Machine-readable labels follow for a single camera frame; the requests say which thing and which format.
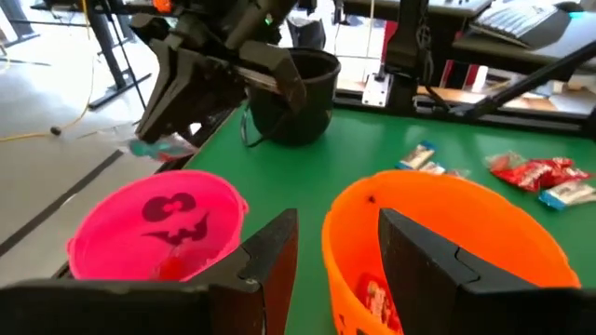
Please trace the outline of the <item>white blue Hershey's bar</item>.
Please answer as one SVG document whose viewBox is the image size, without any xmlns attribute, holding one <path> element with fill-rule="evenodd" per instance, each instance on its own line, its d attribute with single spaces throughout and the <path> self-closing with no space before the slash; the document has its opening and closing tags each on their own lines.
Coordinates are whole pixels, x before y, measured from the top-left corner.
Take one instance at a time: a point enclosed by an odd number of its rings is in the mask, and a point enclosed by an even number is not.
<svg viewBox="0 0 596 335">
<path fill-rule="evenodd" d="M 442 164 L 434 161 L 425 162 L 425 164 L 421 166 L 418 170 L 433 175 L 442 175 L 447 171 L 447 169 Z"/>
<path fill-rule="evenodd" d="M 596 188 L 582 181 L 568 181 L 542 191 L 539 200 L 551 208 L 563 210 L 571 206 L 596 202 Z"/>
<path fill-rule="evenodd" d="M 396 165 L 397 169 L 419 169 L 437 151 L 437 146 L 429 141 L 420 141 L 412 151 Z"/>
</svg>

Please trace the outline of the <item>green table mat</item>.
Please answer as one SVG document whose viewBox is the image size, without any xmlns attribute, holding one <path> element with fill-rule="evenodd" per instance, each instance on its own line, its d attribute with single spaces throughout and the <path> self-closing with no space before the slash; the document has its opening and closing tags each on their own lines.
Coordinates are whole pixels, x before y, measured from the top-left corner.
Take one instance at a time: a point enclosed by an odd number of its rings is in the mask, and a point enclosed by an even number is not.
<svg viewBox="0 0 596 335">
<path fill-rule="evenodd" d="M 231 115 L 189 167 L 219 175 L 247 200 L 243 235 L 250 236 L 286 208 L 299 214 L 299 255 L 286 335 L 335 335 L 329 284 L 321 253 L 321 225 L 333 199 L 349 184 L 391 169 L 421 141 L 438 160 L 463 169 L 539 221 L 564 249 L 581 283 L 596 288 L 596 204 L 553 211 L 534 195 L 494 177 L 488 156 L 515 152 L 527 158 L 566 156 L 596 172 L 596 142 L 432 120 L 337 110 L 325 134 L 305 147 L 265 142 L 246 148 L 240 113 Z"/>
</svg>

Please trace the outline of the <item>black aluminium table frame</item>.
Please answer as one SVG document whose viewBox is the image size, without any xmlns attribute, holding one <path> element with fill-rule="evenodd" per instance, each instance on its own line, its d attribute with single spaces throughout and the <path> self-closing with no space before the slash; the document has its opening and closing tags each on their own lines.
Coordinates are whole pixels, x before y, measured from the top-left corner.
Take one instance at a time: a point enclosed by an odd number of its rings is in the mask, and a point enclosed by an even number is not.
<svg viewBox="0 0 596 335">
<path fill-rule="evenodd" d="M 473 63 L 453 60 L 455 71 L 464 75 L 464 65 Z M 408 95 L 404 85 L 390 84 L 385 107 L 372 107 L 361 102 L 362 88 L 338 88 L 333 107 L 359 113 L 383 114 L 394 117 L 411 117 L 442 122 L 465 124 L 474 127 L 503 127 L 536 133 L 591 138 L 596 141 L 596 106 L 590 111 L 576 113 L 546 107 L 543 102 L 524 102 L 522 94 L 548 80 L 568 80 L 576 71 L 596 75 L 596 41 L 572 52 L 570 55 L 539 67 L 525 74 L 527 77 L 499 93 L 482 95 L 454 88 L 437 89 L 446 103 L 459 111 L 459 116 L 444 112 L 429 93 L 422 88 L 411 94 L 411 108 L 402 111 Z"/>
</svg>

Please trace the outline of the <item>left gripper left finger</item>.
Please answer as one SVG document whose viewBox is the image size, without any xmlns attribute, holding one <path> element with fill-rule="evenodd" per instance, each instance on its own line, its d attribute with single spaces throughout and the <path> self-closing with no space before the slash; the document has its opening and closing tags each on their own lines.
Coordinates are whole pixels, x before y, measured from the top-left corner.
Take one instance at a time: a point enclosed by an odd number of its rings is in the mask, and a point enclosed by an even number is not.
<svg viewBox="0 0 596 335">
<path fill-rule="evenodd" d="M 298 210 L 281 211 L 190 283 L 207 289 L 185 335 L 283 335 L 297 256 Z"/>
</svg>

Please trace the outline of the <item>black floor stand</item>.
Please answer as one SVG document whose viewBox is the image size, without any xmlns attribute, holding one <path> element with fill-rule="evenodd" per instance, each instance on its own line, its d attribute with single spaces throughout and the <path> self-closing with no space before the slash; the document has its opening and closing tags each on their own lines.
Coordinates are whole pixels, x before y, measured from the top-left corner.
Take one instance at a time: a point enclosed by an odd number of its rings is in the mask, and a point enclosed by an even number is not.
<svg viewBox="0 0 596 335">
<path fill-rule="evenodd" d="M 135 42 L 135 34 L 129 28 L 128 5 L 124 0 L 80 0 L 80 2 L 87 9 L 85 17 L 99 43 L 101 51 L 98 55 L 103 56 L 114 81 L 101 97 L 88 104 L 88 108 L 99 109 L 133 87 L 137 90 L 141 103 L 144 104 L 139 84 L 151 75 L 137 76 L 126 53 L 125 44 Z"/>
</svg>

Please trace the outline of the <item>silver frame bracket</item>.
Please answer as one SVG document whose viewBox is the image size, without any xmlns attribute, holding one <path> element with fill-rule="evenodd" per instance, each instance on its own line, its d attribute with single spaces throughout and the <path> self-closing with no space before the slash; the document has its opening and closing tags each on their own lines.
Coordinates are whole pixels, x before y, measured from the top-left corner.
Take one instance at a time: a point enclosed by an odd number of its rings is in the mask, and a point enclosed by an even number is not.
<svg viewBox="0 0 596 335">
<path fill-rule="evenodd" d="M 390 75 L 371 73 L 367 76 L 361 102 L 372 107 L 385 107 L 389 92 Z"/>
</svg>

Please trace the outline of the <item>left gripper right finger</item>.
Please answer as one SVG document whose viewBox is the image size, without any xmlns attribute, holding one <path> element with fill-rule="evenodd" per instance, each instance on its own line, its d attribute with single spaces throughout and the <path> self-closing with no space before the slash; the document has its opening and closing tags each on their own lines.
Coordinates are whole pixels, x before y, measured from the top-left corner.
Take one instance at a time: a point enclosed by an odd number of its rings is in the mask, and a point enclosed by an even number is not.
<svg viewBox="0 0 596 335">
<path fill-rule="evenodd" d="M 383 208 L 378 238 L 406 335 L 538 335 L 525 294 L 537 286 Z"/>
</svg>

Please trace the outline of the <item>black desk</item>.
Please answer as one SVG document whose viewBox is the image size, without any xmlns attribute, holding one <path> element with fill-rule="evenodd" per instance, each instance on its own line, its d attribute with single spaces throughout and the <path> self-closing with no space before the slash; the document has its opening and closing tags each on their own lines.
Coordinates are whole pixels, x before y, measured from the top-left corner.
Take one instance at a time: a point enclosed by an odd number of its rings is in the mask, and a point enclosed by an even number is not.
<svg viewBox="0 0 596 335">
<path fill-rule="evenodd" d="M 380 20 L 395 21 L 399 16 L 400 0 L 343 0 L 344 11 L 349 15 L 367 17 L 370 7 L 373 16 Z M 470 23 L 490 0 L 429 0 L 428 18 L 431 24 L 441 28 L 460 29 Z M 466 32 L 451 39 L 447 57 L 451 60 L 484 64 L 528 74 L 539 67 L 560 60 L 574 51 L 596 41 L 596 12 L 578 15 L 562 15 L 563 26 L 551 30 L 552 25 L 540 25 L 532 33 L 535 44 L 532 47 L 516 46 L 488 35 Z"/>
</svg>

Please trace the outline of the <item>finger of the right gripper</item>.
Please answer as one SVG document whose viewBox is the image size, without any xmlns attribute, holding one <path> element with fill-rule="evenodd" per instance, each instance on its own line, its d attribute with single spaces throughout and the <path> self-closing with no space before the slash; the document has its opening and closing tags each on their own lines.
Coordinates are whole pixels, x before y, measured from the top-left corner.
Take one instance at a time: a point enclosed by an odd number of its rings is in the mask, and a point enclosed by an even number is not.
<svg viewBox="0 0 596 335">
<path fill-rule="evenodd" d="M 220 60 L 153 40 L 159 72 L 136 129 L 145 142 L 178 132 L 211 115 L 237 107 L 245 99 L 243 80 Z"/>
<path fill-rule="evenodd" d="M 249 85 L 282 96 L 294 113 L 305 106 L 305 84 L 288 49 L 245 43 L 239 50 L 239 58 L 239 74 Z"/>
</svg>

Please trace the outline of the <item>black bag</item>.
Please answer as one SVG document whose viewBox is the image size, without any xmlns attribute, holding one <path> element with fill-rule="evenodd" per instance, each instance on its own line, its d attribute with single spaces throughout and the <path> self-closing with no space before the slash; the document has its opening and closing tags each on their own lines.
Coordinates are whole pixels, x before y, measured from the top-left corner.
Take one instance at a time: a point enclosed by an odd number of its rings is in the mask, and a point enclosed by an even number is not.
<svg viewBox="0 0 596 335">
<path fill-rule="evenodd" d="M 286 22 L 293 47 L 324 49 L 326 34 L 322 20 L 290 17 Z"/>
</svg>

